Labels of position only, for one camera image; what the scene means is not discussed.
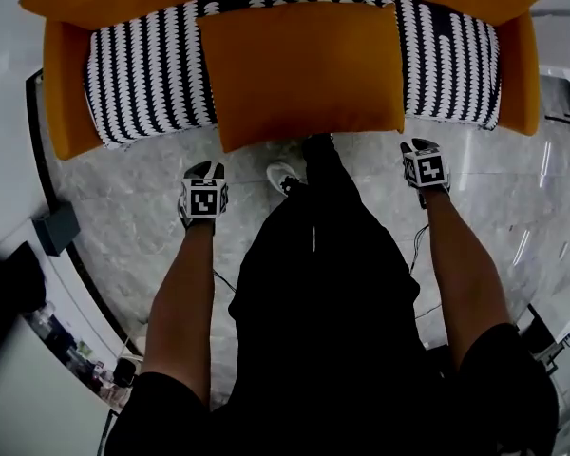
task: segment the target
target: black and white patterned blanket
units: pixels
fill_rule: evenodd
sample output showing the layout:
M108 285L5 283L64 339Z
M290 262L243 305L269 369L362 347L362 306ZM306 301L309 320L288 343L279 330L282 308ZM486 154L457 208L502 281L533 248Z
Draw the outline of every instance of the black and white patterned blanket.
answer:
M93 32L85 91L104 145L217 123L198 17L316 1L394 3L406 114L496 126L499 45L481 20L420 0L195 0Z

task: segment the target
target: black and white marker cube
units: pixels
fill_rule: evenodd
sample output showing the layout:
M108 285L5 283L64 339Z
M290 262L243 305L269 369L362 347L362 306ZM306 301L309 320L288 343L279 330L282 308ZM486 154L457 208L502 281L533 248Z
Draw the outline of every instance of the black and white marker cube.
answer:
M404 154L406 177L415 187L447 184L447 165L441 150L430 148Z
M217 218L226 211L228 185L224 179L188 179L182 181L182 207L190 218Z

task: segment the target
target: floor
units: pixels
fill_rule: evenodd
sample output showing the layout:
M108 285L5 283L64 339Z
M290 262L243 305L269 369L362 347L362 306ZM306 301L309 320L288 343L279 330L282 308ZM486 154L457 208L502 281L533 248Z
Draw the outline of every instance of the floor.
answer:
M570 109L563 82L544 78L541 88L543 112ZM58 196L73 203L82 228L76 246L106 303L133 339L143 337L152 299L183 238L176 204L188 167L207 159L225 165L231 202L217 224L215 268L233 284L263 220L281 201L265 180L267 164L285 159L303 172L298 142L265 143L225 156L216 129L153 138L126 150L95 149L57 161L42 98L39 109L51 180ZM551 295L570 282L569 125L542 120L532 138L504 129L487 132L419 120L407 120L403 136L336 134L336 148L364 202L389 228L408 262L414 235L427 224L402 174L399 142L412 137L429 138L445 150L452 200L494 258L514 318L533 296ZM436 346L446 341L446 331L441 309L430 311L440 300L428 245L426 235L414 270L422 288L415 310L422 316L417 320L422 340ZM237 334L227 313L232 296L216 279L211 346L218 402L227 399L236 378Z

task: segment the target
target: short sleeve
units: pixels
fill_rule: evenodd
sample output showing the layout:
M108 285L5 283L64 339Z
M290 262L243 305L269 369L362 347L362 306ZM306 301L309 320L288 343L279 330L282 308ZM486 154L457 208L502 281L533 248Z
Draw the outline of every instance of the short sleeve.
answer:
M514 326L494 326L475 341L460 368L458 389L468 438L494 452L551 454L558 397Z
M105 455L169 454L202 444L209 410L182 382L144 373L133 386L105 445Z

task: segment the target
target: gloved hand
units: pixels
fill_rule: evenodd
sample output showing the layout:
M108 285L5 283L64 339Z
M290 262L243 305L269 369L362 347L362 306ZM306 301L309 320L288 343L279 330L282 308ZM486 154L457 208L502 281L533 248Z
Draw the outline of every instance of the gloved hand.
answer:
M411 143L417 150L412 150L406 142L401 142L404 177L409 187L418 191L422 209L427 209L423 191L442 191L449 195L449 167L437 143L425 139L411 139Z
M223 164L205 161L184 173L178 212L186 231L196 224L211 222L215 233L216 218L226 211L227 203L228 184Z

